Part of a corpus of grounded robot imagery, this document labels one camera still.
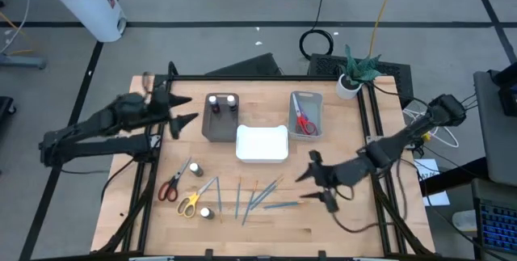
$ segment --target scissors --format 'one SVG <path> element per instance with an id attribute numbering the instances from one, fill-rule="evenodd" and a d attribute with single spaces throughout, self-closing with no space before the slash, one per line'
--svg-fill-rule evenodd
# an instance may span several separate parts
<path id="1" fill-rule="evenodd" d="M 203 194 L 204 191 L 207 190 L 207 188 L 217 179 L 217 177 L 214 177 L 208 181 L 202 188 L 199 189 L 196 193 L 194 193 L 191 196 L 185 197 L 178 205 L 178 208 L 176 209 L 176 212 L 180 216 L 185 217 L 193 217 L 195 214 L 195 204 L 197 203 L 197 200 L 200 198 L 200 196 Z"/>
<path id="2" fill-rule="evenodd" d="M 183 174 L 187 168 L 188 163 L 191 162 L 192 157 L 185 161 L 185 163 L 179 168 L 178 172 L 170 178 L 168 182 L 164 182 L 158 191 L 158 200 L 164 201 L 167 198 L 169 201 L 175 201 L 178 198 L 178 181 L 179 177 Z"/>
<path id="3" fill-rule="evenodd" d="M 296 96 L 292 94 L 292 101 L 294 102 L 294 109 L 296 111 L 296 126 L 301 128 L 305 135 L 312 135 L 317 133 L 316 125 L 309 120 L 307 115 L 301 111 L 300 105 Z"/>

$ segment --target white tray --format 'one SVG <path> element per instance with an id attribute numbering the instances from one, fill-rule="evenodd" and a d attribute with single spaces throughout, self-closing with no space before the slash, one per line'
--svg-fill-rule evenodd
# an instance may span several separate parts
<path id="1" fill-rule="evenodd" d="M 250 128 L 241 124 L 235 154 L 244 163 L 281 163 L 289 155 L 288 129 L 283 125 Z"/>

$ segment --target table leg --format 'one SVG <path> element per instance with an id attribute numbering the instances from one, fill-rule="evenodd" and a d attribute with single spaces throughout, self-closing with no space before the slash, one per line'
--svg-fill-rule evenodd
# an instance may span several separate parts
<path id="1" fill-rule="evenodd" d="M 489 179 L 485 157 L 471 161 L 461 168 L 457 167 L 420 181 L 420 191 L 422 191 L 422 196 L 433 195 L 470 183 L 475 178 Z"/>

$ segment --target green plant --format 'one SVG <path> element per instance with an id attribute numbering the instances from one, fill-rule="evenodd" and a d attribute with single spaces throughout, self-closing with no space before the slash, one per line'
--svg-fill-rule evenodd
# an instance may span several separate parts
<path id="1" fill-rule="evenodd" d="M 345 45 L 345 53 L 347 54 L 348 63 L 346 66 L 341 65 L 341 69 L 352 86 L 370 82 L 377 76 L 382 75 L 382 73 L 377 70 L 380 55 L 374 58 L 370 58 L 368 55 L 357 63 L 351 55 L 350 46 Z"/>

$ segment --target potted plant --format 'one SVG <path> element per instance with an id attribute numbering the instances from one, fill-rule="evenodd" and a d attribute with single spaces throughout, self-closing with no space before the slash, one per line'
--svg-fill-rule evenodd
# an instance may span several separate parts
<path id="1" fill-rule="evenodd" d="M 336 93 L 342 99 L 353 99 L 363 83 L 370 82 L 381 73 L 377 70 L 379 56 L 370 58 L 368 55 L 359 63 L 352 57 L 350 47 L 345 46 L 347 65 L 341 65 L 343 74 L 336 84 Z"/>

